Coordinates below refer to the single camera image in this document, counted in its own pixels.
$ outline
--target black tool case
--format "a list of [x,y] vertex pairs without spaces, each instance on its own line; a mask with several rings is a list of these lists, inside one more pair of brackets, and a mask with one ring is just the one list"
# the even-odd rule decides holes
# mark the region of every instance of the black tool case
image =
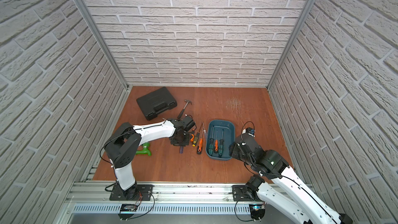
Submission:
[[176,107],[177,101],[166,87],[162,87],[156,91],[137,98],[137,104],[145,118],[150,121],[167,109]]

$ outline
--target green screwdriver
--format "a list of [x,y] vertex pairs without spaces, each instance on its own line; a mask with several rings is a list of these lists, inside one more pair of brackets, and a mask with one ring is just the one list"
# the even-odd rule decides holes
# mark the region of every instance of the green screwdriver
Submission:
[[220,145],[218,146],[218,157],[222,156],[222,148],[224,147],[224,140],[222,139],[223,136],[224,136],[224,129],[222,130]]
[[213,142],[214,142],[214,126],[213,126],[213,131],[211,133],[211,139],[209,140],[209,155],[211,156],[213,154]]

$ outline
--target hammer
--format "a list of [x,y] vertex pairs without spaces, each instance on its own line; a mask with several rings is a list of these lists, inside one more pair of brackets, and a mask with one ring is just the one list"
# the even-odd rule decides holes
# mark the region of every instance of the hammer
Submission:
[[181,110],[180,114],[178,114],[178,117],[177,117],[177,119],[180,119],[180,118],[181,118],[181,116],[182,116],[182,113],[183,113],[183,112],[184,112],[184,110],[185,110],[185,107],[187,107],[187,105],[188,105],[189,103],[191,103],[191,105],[192,105],[192,101],[190,101],[190,100],[184,100],[184,101],[186,102],[186,104],[185,104],[184,108],[182,108],[182,110]]

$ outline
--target hammer handle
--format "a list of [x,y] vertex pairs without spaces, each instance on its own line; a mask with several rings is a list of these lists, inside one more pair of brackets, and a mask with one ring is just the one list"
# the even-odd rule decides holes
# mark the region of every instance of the hammer handle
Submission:
[[177,119],[180,119],[180,118],[181,118],[181,116],[182,116],[182,113],[184,112],[184,110],[185,110],[185,108],[182,108],[182,110],[181,110],[180,114],[178,114],[178,117],[177,117]]

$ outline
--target black cable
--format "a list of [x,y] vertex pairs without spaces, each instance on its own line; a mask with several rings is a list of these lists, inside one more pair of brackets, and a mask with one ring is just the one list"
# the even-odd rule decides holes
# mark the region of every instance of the black cable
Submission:
[[[245,165],[245,168],[246,168],[249,172],[251,172],[251,171],[246,167],[246,163],[245,163],[245,162],[244,162],[244,165]],[[306,193],[314,200],[314,202],[316,202],[316,204],[318,204],[318,205],[322,208],[322,210],[323,210],[329,217],[331,217],[331,219],[334,221],[334,223],[337,224],[337,222],[336,222],[336,221],[333,219],[333,217],[322,207],[322,205],[319,204],[318,201],[316,201],[315,198],[314,198],[310,193],[308,193],[308,191],[306,191],[304,188],[302,188],[295,180],[291,179],[290,177],[286,177],[286,176],[284,176],[284,175],[278,175],[278,174],[273,174],[273,173],[264,173],[264,175],[275,175],[275,176],[277,176],[278,178],[279,178],[279,177],[285,177],[285,178],[289,179],[290,181],[294,182],[295,184],[297,184],[297,186],[299,186],[302,190],[304,190],[304,192],[306,192]]]
[[103,145],[103,147],[99,150],[99,157],[100,157],[103,161],[112,164],[111,162],[105,160],[105,159],[101,156],[102,149],[104,149],[105,146],[107,146],[107,145],[108,145],[110,142],[112,142],[113,140],[115,140],[115,139],[117,139],[117,138],[119,138],[119,137],[122,137],[124,134],[130,133],[130,132],[133,132],[133,131],[135,131],[135,130],[131,130],[131,131],[125,132],[125,133],[123,133],[122,135],[119,135],[119,136],[115,137],[114,139],[111,139],[111,140],[109,140],[108,142],[106,142],[106,143]]
[[155,206],[155,197],[152,195],[152,193],[151,193],[151,192],[143,192],[143,193],[148,193],[148,194],[150,194],[150,195],[152,196],[152,198],[153,198],[153,205],[152,205],[151,209],[148,210],[145,214],[142,214],[142,215],[136,216],[136,217],[130,217],[130,218],[127,218],[126,220],[131,220],[131,219],[135,219],[135,218],[144,216],[144,215],[146,215],[147,213],[149,213],[149,212],[153,209],[153,207]]
[[248,172],[250,172],[250,173],[253,174],[253,175],[257,175],[256,173],[251,172],[251,171],[246,167],[246,163],[245,163],[245,162],[243,162],[243,165],[245,165],[245,168],[246,168],[246,170],[248,170]]
[[236,218],[238,218],[238,220],[243,221],[243,222],[254,221],[253,219],[251,219],[251,220],[241,220],[241,219],[238,217],[238,215],[236,214],[236,205],[237,205],[238,202],[239,202],[240,200],[242,200],[242,199],[249,199],[249,200],[252,201],[252,199],[250,199],[250,198],[248,198],[248,197],[243,197],[243,198],[241,198],[241,199],[239,199],[239,200],[236,201],[235,207],[234,207],[234,211],[235,211],[235,216],[236,216]]
[[112,183],[111,185],[106,186],[106,187],[105,187],[105,191],[107,191],[107,192],[112,192],[112,190],[108,190],[107,188],[112,187],[112,186],[114,186],[114,185],[116,185],[116,184],[117,184],[117,183]]
[[242,139],[242,142],[243,142],[243,137],[242,137],[243,129],[245,128],[246,124],[249,123],[249,122],[253,125],[253,130],[256,129],[256,128],[254,127],[254,123],[253,123],[253,122],[248,121],[248,122],[244,123],[243,126],[242,126],[242,130],[240,130],[240,138]]
[[[243,132],[243,129],[244,129],[244,127],[245,127],[245,125],[247,124],[247,123],[252,123],[253,124],[253,129],[255,130],[256,128],[254,127],[254,123],[253,122],[251,122],[251,121],[248,121],[248,122],[246,122],[246,123],[244,123],[244,125],[242,126],[242,130],[240,131],[240,137],[241,137],[241,139],[242,139],[242,142],[243,142],[243,137],[242,137],[242,132]],[[245,168],[249,171],[249,172],[251,172],[247,167],[246,167],[246,163],[245,162],[243,162],[243,164],[245,165]],[[265,175],[275,175],[275,176],[277,176],[278,178],[279,177],[286,177],[286,176],[284,176],[284,175],[278,175],[278,174],[272,174],[272,173],[265,173]],[[334,223],[336,223],[337,224],[337,222],[333,219],[333,217],[321,206],[321,204],[319,204],[318,203],[318,201],[316,201],[315,200],[315,198],[310,194],[310,193],[308,193],[304,188],[302,188],[296,181],[294,181],[293,179],[291,179],[291,178],[289,178],[289,177],[286,177],[287,179],[289,179],[290,181],[292,181],[292,182],[294,182],[295,184],[297,184],[297,186],[299,186],[302,190],[304,190],[304,192],[306,192],[315,202],[316,202],[316,204],[318,204],[319,205],[319,207],[321,207],[322,208],[322,210],[329,216],[329,217],[331,217],[331,219],[334,221]]]

